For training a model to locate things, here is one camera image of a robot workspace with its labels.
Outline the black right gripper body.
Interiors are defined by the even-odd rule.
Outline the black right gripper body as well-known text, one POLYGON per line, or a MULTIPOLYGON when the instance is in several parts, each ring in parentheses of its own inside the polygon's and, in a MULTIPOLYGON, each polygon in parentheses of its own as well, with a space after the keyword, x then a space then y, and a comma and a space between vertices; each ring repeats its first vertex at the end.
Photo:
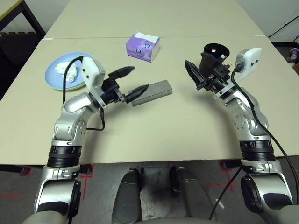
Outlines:
POLYGON ((218 93, 228 85, 228 80, 230 79, 229 68, 229 65, 218 65, 209 71, 200 72, 199 83, 196 84, 197 90, 205 89, 214 94, 218 93))

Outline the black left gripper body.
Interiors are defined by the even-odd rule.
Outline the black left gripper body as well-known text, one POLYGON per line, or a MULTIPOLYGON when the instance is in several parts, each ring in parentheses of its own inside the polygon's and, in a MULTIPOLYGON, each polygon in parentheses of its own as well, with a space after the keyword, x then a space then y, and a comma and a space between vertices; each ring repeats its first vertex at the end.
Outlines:
POLYGON ((101 86, 104 94, 101 95, 102 100, 105 104, 110 104, 112 102, 117 103, 119 101, 124 101, 123 94, 119 91, 119 85, 114 79, 107 78, 103 81, 101 86))

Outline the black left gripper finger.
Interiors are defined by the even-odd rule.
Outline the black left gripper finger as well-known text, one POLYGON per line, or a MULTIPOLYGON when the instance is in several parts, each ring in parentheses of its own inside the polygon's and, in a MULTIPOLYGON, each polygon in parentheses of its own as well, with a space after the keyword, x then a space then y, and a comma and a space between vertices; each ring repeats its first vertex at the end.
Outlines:
POLYGON ((125 95, 125 102, 130 103, 140 97, 149 87, 149 84, 145 84, 142 86, 139 86, 131 91, 128 92, 127 95, 125 95))
POLYGON ((110 79, 118 79, 118 78, 123 78, 126 75, 128 75, 131 71, 135 69, 134 66, 126 66, 120 69, 117 69, 111 73, 108 74, 110 79))

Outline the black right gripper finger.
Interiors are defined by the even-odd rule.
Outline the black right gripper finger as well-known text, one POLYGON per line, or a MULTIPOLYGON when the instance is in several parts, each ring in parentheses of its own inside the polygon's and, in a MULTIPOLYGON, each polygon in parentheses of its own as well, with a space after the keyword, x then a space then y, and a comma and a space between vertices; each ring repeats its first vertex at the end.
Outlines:
POLYGON ((187 70, 188 75, 195 82, 197 88, 203 88, 207 85, 206 80, 200 74, 199 69, 195 64, 185 60, 185 68, 187 70))

